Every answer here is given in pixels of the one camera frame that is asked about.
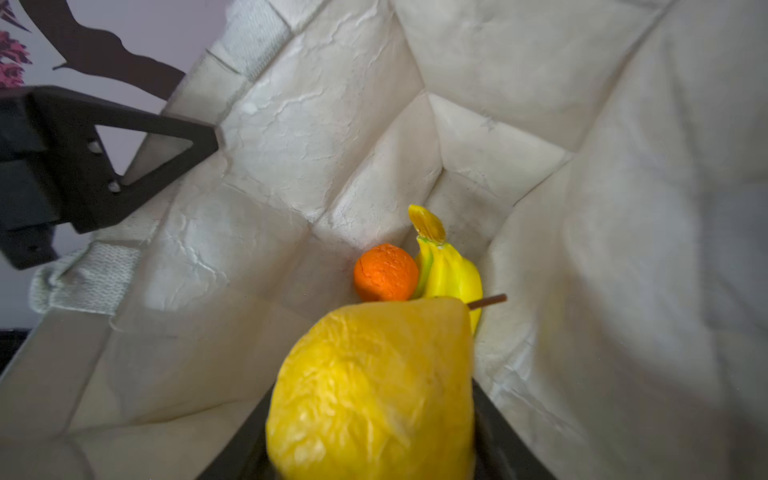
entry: banana bunch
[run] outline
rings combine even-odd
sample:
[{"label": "banana bunch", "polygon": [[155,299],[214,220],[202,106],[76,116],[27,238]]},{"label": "banana bunch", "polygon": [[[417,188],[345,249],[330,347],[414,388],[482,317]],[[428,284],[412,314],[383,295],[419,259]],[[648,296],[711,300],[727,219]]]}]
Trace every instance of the banana bunch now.
[{"label": "banana bunch", "polygon": [[[416,257],[419,283],[413,298],[453,296],[464,303],[480,300],[480,273],[475,264],[445,242],[445,229],[440,219],[419,205],[408,207],[408,216],[419,233],[416,237],[419,242],[419,255]],[[469,319],[474,335],[480,321],[480,309],[471,311]]]}]

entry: screw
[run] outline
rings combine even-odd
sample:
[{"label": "screw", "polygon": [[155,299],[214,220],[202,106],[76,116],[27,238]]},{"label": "screw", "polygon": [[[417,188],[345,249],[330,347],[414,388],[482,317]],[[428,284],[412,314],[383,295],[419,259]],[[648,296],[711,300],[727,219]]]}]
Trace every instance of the screw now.
[{"label": "screw", "polygon": [[101,144],[98,143],[98,140],[89,141],[88,150],[90,150],[92,154],[96,154],[96,155],[101,155],[104,153],[104,149],[101,148]]}]

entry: orange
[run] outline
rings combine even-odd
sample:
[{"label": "orange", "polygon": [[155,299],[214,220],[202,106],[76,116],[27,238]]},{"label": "orange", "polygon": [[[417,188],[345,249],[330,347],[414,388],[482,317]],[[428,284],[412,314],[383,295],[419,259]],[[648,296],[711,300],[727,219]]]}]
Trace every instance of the orange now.
[{"label": "orange", "polygon": [[363,302],[409,300],[419,282],[419,268],[405,250],[384,243],[357,260],[354,277]]}]

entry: wall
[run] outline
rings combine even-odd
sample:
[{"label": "wall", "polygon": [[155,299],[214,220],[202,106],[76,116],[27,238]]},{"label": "wall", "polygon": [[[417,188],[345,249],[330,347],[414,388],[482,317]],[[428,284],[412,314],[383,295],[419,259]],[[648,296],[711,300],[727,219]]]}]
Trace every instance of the wall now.
[{"label": "wall", "polygon": [[[147,56],[187,72],[223,31],[229,0],[68,0],[75,20],[85,27],[115,33],[131,53]],[[26,85],[53,84],[141,110],[160,112],[165,100],[122,81],[71,68],[57,68],[62,55],[36,27],[18,0],[9,5],[25,31],[0,20],[0,31],[26,47],[31,64],[24,63]],[[99,134],[115,170],[125,170],[144,134],[100,129]],[[66,254],[88,243],[88,235],[76,234],[69,225],[59,226],[54,246]],[[35,269],[13,270],[0,261],[0,329],[33,327],[39,315],[27,304],[29,282]]]}]

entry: pink flower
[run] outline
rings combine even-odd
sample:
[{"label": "pink flower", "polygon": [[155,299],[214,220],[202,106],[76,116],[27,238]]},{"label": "pink flower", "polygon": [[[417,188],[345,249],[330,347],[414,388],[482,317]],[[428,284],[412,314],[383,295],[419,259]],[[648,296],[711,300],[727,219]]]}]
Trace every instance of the pink flower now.
[{"label": "pink flower", "polygon": [[0,31],[0,56],[10,58],[16,63],[32,63],[29,61],[27,47],[11,38],[6,31]]},{"label": "pink flower", "polygon": [[15,63],[0,63],[0,88],[21,87],[24,68]]}]

